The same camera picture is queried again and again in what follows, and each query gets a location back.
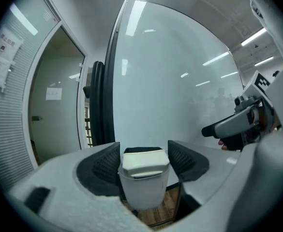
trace wooden floor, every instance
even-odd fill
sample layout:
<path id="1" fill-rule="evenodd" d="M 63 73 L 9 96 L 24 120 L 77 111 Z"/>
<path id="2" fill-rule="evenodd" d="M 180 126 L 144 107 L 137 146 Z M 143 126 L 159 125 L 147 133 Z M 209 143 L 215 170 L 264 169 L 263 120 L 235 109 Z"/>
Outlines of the wooden floor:
<path id="1" fill-rule="evenodd" d="M 137 217 L 152 227 L 154 230 L 159 230 L 172 224 L 172 219 L 175 214 L 175 209 L 177 206 L 177 200 L 179 196 L 179 187 L 173 188 L 165 192 L 163 202 L 155 209 L 147 211 L 139 211 Z M 129 206 L 126 200 L 122 201 L 123 204 L 130 210 L 133 209 Z"/>

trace white container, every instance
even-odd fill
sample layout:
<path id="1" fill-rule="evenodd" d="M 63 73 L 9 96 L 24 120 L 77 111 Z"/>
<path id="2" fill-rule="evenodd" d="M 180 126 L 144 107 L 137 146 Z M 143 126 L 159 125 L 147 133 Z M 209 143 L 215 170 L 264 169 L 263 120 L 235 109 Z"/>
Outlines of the white container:
<path id="1" fill-rule="evenodd" d="M 169 166 L 159 175 L 146 178 L 133 178 L 124 174 L 122 164 L 119 176 L 128 204 L 135 210 L 148 210 L 159 206 L 166 191 Z"/>

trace door frame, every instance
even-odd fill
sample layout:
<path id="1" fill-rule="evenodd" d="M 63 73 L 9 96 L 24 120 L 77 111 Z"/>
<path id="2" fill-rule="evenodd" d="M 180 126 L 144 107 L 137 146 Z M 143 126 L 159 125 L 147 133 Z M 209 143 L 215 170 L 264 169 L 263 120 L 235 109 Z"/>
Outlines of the door frame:
<path id="1" fill-rule="evenodd" d="M 59 14 L 58 10 L 56 9 L 55 5 L 53 4 L 52 0 L 46 0 L 46 3 L 49 5 L 51 11 L 55 12 L 55 16 L 60 19 L 58 24 L 56 24 L 53 29 L 49 32 L 47 37 L 45 38 L 44 42 L 38 49 L 33 62 L 30 65 L 30 70 L 28 76 L 26 78 L 24 92 L 23 92 L 23 101 L 22 101 L 22 129 L 24 134 L 25 146 L 32 163 L 34 169 L 38 168 L 38 164 L 34 155 L 34 151 L 31 147 L 30 142 L 30 130 L 29 130 L 29 99 L 30 99 L 30 87 L 33 82 L 35 71 L 38 67 L 39 60 L 45 51 L 46 46 L 49 44 L 50 40 L 57 32 L 57 30 L 62 27 L 71 41 L 76 45 L 79 51 L 83 54 L 84 60 L 81 68 L 80 78 L 79 78 L 79 85 L 78 85 L 78 94 L 77 94 L 77 129 L 79 135 L 79 142 L 80 142 L 80 149 L 88 148 L 87 138 L 85 132 L 85 120 L 84 120 L 84 103 L 85 103 L 85 95 L 83 92 L 82 87 L 86 85 L 88 70 L 89 70 L 89 55 L 86 50 L 83 48 L 81 43 L 77 40 L 74 36 L 68 25 L 63 20 L 62 16 Z"/>

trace white lid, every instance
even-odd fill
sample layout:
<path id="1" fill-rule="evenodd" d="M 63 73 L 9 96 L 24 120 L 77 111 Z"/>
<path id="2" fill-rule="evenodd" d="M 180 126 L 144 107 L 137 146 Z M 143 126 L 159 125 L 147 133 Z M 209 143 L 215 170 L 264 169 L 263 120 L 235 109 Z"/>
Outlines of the white lid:
<path id="1" fill-rule="evenodd" d="M 148 177 L 168 169 L 169 159 L 163 149 L 125 153 L 123 155 L 123 172 L 131 177 Z"/>

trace door handle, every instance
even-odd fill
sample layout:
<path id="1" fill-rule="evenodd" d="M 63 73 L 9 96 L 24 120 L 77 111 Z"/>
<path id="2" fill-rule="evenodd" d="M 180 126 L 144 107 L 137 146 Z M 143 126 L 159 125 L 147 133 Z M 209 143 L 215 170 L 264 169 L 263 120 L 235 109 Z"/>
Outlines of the door handle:
<path id="1" fill-rule="evenodd" d="M 43 118 L 41 118 L 40 116 L 32 116 L 31 117 L 31 120 L 32 121 L 39 121 L 39 120 L 42 120 Z"/>

